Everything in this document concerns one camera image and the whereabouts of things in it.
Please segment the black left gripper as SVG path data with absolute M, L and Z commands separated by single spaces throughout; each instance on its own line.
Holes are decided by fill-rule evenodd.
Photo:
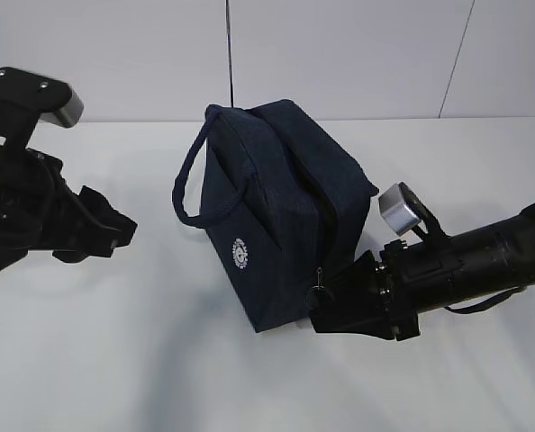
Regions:
M 71 191 L 63 163 L 33 149 L 11 157 L 0 149 L 0 266 L 31 251 L 49 251 L 66 264 L 109 258 L 127 247 L 138 224 L 99 192 Z

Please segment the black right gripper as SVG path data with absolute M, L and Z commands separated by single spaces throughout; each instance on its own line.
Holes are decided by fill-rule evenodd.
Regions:
M 404 240 L 394 240 L 379 252 L 377 263 L 368 250 L 320 285 L 310 288 L 306 302 L 316 333 L 357 334 L 383 340 L 404 341 L 419 336 L 419 319 L 404 291 L 400 259 L 407 249 Z M 374 305 L 379 296 L 380 318 L 323 314 L 319 311 L 359 310 Z

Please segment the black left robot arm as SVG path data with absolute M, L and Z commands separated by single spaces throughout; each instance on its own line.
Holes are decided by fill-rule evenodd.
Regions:
M 28 147 L 39 117 L 0 102 L 0 272 L 32 251 L 67 264 L 109 258 L 138 228 L 96 190 L 74 193 L 62 161 Z

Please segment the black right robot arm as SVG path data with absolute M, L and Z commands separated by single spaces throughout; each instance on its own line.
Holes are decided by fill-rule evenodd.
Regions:
M 309 318 L 321 334 L 403 341 L 421 334 L 422 313 L 487 311 L 533 285 L 535 203 L 462 234 L 426 231 L 365 252 L 314 290 Z

